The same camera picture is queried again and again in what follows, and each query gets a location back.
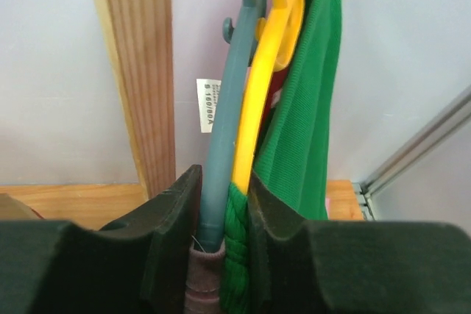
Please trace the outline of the green shirt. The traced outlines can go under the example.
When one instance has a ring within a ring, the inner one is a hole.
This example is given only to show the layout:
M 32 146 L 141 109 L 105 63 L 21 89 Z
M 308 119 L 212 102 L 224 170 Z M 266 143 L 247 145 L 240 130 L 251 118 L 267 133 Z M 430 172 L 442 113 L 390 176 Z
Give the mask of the green shirt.
M 291 62 L 272 73 L 250 174 L 283 203 L 314 220 L 327 218 L 330 105 L 341 23 L 341 0 L 305 0 Z M 247 195 L 230 180 L 219 292 L 225 313 L 249 310 Z

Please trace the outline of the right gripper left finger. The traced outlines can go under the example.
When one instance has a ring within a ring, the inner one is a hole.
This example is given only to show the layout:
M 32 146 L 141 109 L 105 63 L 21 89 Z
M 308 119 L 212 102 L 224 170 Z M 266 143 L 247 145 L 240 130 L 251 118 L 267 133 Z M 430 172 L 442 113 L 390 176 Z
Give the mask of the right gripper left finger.
M 181 313 L 202 168 L 98 231 L 1 223 L 3 313 Z

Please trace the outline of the pink shirt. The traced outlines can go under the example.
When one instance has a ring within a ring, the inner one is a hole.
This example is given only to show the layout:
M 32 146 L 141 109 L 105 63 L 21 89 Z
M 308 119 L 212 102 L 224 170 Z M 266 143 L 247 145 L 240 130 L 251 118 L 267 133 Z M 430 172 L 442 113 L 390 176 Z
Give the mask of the pink shirt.
M 225 255 L 224 242 L 215 253 L 198 251 L 194 246 L 190 248 L 184 313 L 223 313 L 219 291 Z

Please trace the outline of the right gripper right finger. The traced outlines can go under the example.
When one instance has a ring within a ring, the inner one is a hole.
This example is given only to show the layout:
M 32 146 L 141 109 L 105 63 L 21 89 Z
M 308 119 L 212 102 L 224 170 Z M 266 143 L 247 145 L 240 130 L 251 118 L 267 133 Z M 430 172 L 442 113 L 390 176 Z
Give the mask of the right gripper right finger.
M 253 313 L 468 313 L 470 237 L 452 224 L 309 221 L 253 176 Z

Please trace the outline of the teal hanger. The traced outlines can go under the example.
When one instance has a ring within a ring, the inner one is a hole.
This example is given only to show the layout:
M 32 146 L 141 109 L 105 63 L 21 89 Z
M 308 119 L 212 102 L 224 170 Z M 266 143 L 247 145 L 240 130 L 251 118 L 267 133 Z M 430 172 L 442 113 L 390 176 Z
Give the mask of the teal hanger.
M 205 166 L 196 239 L 201 250 L 215 253 L 224 238 L 224 220 L 247 69 L 255 54 L 255 27 L 266 12 L 266 0 L 242 0 L 236 24 L 222 27 L 230 45 L 222 75 Z

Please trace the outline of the yellow hanger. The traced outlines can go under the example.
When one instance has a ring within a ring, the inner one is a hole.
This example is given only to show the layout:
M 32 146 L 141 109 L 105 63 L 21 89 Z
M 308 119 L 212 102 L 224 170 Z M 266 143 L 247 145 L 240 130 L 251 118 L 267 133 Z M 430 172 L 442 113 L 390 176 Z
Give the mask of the yellow hanger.
M 258 47 L 252 60 L 238 136 L 231 181 L 247 193 L 258 132 L 272 73 L 288 66 L 302 27 L 305 0 L 272 0 L 268 18 L 255 26 Z

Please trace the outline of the red paper bag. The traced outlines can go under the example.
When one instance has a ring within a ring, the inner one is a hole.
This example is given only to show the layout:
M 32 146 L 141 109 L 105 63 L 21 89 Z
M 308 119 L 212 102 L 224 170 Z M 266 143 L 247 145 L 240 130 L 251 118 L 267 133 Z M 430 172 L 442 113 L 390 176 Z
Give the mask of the red paper bag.
M 25 221 L 43 219 L 36 211 L 17 199 L 2 193 L 0 195 L 0 220 Z

